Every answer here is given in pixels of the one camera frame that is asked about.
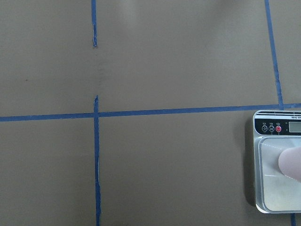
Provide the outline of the silver digital kitchen scale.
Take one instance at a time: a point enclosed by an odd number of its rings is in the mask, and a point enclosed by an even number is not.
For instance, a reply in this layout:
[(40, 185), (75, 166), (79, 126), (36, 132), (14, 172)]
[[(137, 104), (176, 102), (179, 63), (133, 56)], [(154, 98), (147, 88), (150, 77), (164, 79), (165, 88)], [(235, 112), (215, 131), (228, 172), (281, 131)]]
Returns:
[(262, 213), (300, 213), (301, 182), (283, 175), (280, 154), (301, 146), (300, 111), (257, 111), (252, 119), (255, 206)]

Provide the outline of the brown paper table cover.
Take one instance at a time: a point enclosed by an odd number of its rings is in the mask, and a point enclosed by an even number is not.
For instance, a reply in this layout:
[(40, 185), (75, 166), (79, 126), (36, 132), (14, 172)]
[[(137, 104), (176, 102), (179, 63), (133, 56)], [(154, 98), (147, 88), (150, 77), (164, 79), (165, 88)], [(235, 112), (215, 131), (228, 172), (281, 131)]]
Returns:
[(285, 104), (283, 102), (282, 88), (278, 71), (277, 53), (275, 47), (275, 39), (273, 34), (273, 24), (270, 11), (269, 1), (266, 0), (265, 13), (268, 26), (269, 44), (271, 49), (271, 57), (273, 63), (273, 71), (275, 77), (275, 85), (277, 91), (278, 103), (275, 105), (245, 105), (245, 106), (219, 106), (219, 107), (201, 107), (201, 108), (174, 108), (174, 109), (153, 109), (153, 110), (134, 110), (134, 111), (114, 111), (99, 112), (99, 98), (94, 98), (92, 113), (65, 113), (65, 114), (46, 114), (46, 115), (23, 115), (23, 116), (1, 116), (1, 122), (10, 121), (41, 121), (41, 120), (62, 120), (62, 119), (82, 119), (91, 118), (94, 120), (94, 158), (95, 158), (95, 219), (96, 225), (101, 224), (101, 183), (99, 173), (100, 160), (100, 131), (99, 119), (103, 117), (121, 117), (121, 116), (140, 116), (140, 115), (164, 115), (164, 114), (183, 114), (183, 113), (213, 113), (213, 112), (236, 112), (236, 111), (284, 111), (285, 109), (300, 108), (300, 103)]

